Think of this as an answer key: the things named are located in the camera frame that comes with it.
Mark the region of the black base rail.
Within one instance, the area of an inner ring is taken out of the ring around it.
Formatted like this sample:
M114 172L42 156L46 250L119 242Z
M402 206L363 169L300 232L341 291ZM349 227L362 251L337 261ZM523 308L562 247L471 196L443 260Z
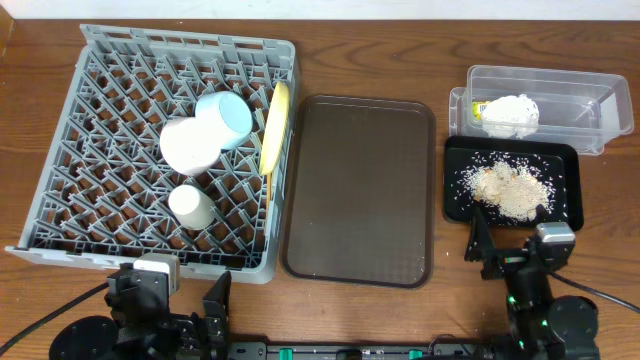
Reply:
M238 336L228 347L229 360L414 360L504 359L494 346L475 339L439 335L418 343L271 341Z

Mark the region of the light blue bowl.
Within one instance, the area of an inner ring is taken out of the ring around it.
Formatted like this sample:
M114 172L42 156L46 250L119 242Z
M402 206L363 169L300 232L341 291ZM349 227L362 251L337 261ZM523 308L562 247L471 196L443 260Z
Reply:
M219 147L230 150L241 145L250 135L252 114L243 98L231 91L203 95L195 107L195 117L213 132Z

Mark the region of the clear plastic bin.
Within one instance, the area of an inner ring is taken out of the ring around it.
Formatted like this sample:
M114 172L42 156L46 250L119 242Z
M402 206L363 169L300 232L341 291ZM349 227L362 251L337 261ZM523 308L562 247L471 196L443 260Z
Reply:
M472 103L520 94L538 105L539 128L523 139L506 139L566 144L595 156L611 140L634 131L630 88L620 75L474 65L467 84L450 92L449 134L496 138L473 116Z

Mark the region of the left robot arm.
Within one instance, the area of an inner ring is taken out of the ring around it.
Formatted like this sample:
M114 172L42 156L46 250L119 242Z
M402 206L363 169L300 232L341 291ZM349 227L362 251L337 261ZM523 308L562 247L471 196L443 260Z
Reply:
M169 275L128 265L107 278L109 317L73 322L54 339L49 357L59 360L216 359L220 352L196 314L169 309Z

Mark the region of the black waste tray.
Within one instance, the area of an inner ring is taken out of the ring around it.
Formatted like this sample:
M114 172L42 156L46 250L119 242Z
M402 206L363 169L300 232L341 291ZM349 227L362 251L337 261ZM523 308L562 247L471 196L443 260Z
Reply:
M471 177L503 162L528 170L549 189L546 213L531 220L503 215L472 195ZM565 144L452 136L445 143L444 214L452 222L469 223L480 209L491 226L533 228L541 222L565 222L578 231L584 225L579 157Z

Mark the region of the brown serving tray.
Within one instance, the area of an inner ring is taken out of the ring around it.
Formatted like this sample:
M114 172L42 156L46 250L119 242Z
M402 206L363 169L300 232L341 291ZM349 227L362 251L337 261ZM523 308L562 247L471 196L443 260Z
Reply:
M300 279L415 289L433 273L436 118L314 95L297 117L281 263Z

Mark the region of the yellow plate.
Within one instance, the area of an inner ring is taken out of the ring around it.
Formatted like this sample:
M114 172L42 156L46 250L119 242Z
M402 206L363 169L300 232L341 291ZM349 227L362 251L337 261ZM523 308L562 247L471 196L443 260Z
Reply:
M271 106L264 130L259 173L261 176L271 174L279 159L288 124L290 90L285 82L278 82L273 92Z

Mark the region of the white paper napkin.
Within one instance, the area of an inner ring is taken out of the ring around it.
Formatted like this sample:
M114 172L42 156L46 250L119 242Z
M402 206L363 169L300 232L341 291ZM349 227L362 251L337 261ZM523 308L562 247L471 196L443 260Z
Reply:
M523 139L538 131L540 111L525 94L488 102L479 113L483 130L491 137Z

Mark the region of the spilled rice food waste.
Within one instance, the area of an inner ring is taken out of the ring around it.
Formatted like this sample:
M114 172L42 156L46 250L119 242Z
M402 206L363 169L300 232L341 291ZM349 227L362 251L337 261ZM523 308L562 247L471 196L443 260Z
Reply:
M536 217L536 206L549 205L549 189L528 170L497 162L471 177L472 195L498 207L501 214L518 220Z

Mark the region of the grey plastic dish rack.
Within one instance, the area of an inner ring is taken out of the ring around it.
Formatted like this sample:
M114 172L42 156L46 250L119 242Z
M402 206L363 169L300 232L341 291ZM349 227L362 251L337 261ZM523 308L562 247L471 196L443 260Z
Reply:
M286 40L85 24L86 39L13 255L54 266L115 269L147 253L175 255L186 278L229 271L242 283L275 275L289 149L272 173L269 216L259 158L273 90L299 86ZM207 171L188 177L163 159L160 133L208 93L249 105L253 129ZM183 227L168 205L192 185L214 221Z

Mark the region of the white cup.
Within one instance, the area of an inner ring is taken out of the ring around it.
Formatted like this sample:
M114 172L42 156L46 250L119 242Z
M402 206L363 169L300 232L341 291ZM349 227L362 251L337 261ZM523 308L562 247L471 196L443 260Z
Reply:
M215 219L214 202L192 185L180 185L171 191L168 205L183 227L202 230Z

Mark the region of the wooden chopstick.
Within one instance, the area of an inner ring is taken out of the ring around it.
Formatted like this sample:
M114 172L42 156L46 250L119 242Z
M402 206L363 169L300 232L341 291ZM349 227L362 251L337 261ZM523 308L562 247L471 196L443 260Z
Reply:
M267 198L266 198L266 214L267 218L269 216L269 210L271 207L271 199L272 199L272 187L273 187L273 177L272 173L266 175L266 183L267 183Z

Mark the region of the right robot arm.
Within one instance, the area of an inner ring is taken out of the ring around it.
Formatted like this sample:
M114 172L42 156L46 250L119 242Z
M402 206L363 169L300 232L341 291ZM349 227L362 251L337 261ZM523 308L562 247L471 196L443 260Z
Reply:
M286 344L229 340L230 274L203 299L206 328L229 359L597 359L598 309L581 296L555 297L558 276L575 246L565 222L540 223L520 248L499 249L482 211L472 211L464 259L482 265L484 280L506 284L507 335L486 340L441 335L424 345Z

